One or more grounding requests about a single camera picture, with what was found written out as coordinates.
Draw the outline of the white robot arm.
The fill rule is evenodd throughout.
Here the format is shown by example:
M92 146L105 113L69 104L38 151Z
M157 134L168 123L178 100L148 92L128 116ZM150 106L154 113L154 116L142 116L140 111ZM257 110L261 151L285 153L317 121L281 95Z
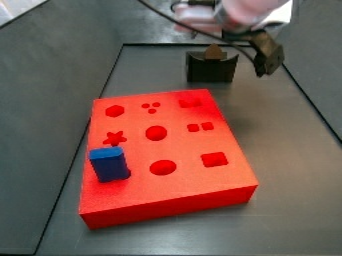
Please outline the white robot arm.
M174 19L205 32L240 34L291 20L292 0L177 0Z

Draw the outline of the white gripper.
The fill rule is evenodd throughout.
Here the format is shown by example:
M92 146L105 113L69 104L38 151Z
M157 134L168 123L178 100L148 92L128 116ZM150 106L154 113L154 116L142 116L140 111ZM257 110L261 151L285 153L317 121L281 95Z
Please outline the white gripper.
M196 30L214 33L220 31L220 26L213 18L213 7L202 4L189 4L188 1L180 1L172 4L173 19L186 27L178 24L173 25L176 31L189 32Z

